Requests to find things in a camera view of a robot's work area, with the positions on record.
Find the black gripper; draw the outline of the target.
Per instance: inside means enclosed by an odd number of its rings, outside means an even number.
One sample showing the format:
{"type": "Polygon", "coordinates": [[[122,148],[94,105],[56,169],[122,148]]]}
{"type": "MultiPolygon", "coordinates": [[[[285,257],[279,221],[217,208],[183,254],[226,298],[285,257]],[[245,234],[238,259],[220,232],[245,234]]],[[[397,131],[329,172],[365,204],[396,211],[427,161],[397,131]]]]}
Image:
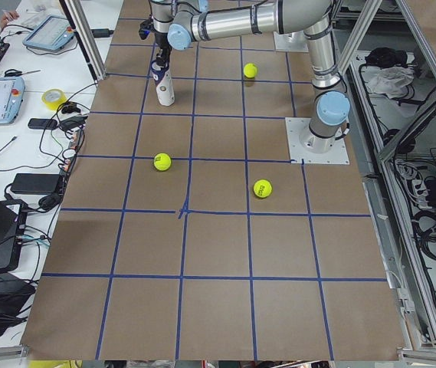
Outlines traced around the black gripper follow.
{"type": "Polygon", "coordinates": [[[156,55],[156,64],[161,68],[169,66],[169,53],[171,46],[168,42],[167,33],[154,32],[155,42],[159,47],[159,52],[156,55]]]}

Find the tennis ball near arm base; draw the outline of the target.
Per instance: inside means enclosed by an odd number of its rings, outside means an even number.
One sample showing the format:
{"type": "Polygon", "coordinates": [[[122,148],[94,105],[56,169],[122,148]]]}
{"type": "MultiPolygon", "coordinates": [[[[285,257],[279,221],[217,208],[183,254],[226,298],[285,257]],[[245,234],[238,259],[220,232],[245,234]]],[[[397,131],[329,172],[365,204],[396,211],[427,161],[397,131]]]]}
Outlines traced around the tennis ball near arm base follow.
{"type": "Polygon", "coordinates": [[[248,79],[254,79],[257,76],[258,68],[254,63],[247,63],[243,68],[243,75],[248,79]]]}

